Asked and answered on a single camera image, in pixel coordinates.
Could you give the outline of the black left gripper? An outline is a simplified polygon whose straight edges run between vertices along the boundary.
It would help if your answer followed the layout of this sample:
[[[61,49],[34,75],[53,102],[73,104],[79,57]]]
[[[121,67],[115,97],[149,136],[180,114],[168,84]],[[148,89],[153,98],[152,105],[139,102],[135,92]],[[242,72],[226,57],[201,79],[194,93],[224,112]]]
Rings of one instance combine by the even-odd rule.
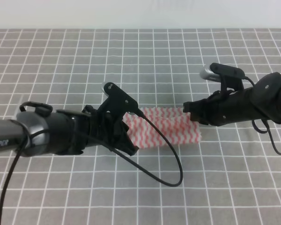
[[[128,136],[129,126],[123,122],[127,110],[107,110],[104,107],[95,109],[86,105],[83,113],[91,114],[93,120],[91,134],[109,146],[118,149],[129,156],[133,156],[138,147],[133,144]]]

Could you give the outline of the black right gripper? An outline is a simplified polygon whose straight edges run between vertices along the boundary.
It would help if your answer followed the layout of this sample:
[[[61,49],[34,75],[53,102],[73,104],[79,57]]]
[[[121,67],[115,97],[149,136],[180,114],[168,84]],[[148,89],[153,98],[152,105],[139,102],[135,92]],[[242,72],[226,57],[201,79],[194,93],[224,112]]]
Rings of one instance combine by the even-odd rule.
[[[183,112],[190,113],[190,121],[203,125],[222,126],[224,118],[220,115],[219,104],[224,100],[220,91],[208,98],[183,103]]]

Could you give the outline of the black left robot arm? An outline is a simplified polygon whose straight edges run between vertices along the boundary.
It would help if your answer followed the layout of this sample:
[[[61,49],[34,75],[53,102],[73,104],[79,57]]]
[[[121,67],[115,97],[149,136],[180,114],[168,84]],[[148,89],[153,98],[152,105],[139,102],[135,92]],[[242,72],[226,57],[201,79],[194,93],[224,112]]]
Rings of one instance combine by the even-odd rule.
[[[81,155],[86,147],[106,144],[132,156],[139,149],[123,121],[131,110],[127,104],[105,101],[99,109],[86,105],[77,112],[25,102],[19,109],[14,120],[0,120],[0,152],[20,151],[22,157]]]

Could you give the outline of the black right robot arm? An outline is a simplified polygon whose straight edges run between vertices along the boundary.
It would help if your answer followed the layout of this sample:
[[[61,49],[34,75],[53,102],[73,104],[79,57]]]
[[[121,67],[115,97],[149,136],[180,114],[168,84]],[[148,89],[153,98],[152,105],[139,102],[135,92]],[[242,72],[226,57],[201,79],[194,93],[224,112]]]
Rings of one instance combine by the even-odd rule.
[[[281,74],[270,73],[249,88],[242,69],[219,63],[205,66],[200,76],[221,84],[208,98],[185,102],[183,112],[203,125],[223,126],[250,121],[271,120],[281,124]]]

